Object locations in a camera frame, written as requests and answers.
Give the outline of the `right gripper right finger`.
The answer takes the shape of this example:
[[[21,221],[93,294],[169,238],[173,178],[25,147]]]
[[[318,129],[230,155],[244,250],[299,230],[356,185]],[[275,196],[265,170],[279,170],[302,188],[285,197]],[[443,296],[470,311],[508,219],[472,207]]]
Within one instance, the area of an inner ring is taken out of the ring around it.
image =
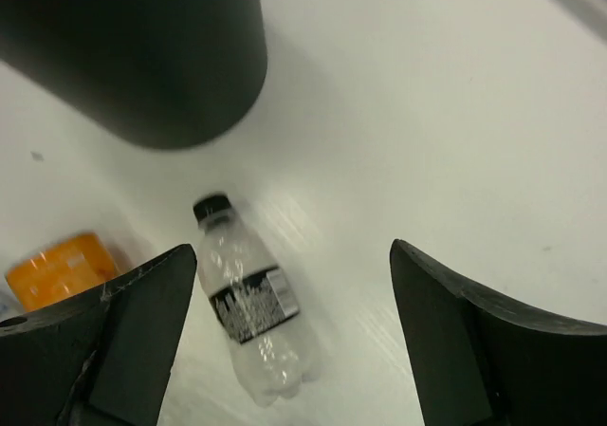
[[[390,268],[425,424],[605,424],[605,325],[517,301],[403,240]]]

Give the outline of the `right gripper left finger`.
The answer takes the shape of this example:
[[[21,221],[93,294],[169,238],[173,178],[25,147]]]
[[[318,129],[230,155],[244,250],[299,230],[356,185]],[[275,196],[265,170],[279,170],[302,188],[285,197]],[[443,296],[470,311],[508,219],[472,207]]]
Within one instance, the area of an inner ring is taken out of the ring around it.
[[[182,244],[1,323],[4,425],[155,425],[196,272]]]

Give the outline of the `clear bottle black label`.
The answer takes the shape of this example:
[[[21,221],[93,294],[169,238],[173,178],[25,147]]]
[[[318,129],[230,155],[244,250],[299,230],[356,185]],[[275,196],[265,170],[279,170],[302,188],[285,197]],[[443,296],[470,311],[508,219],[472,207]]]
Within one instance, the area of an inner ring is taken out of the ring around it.
[[[236,378],[267,407],[319,374],[317,337],[288,276],[221,192],[193,204],[197,274],[227,339]]]

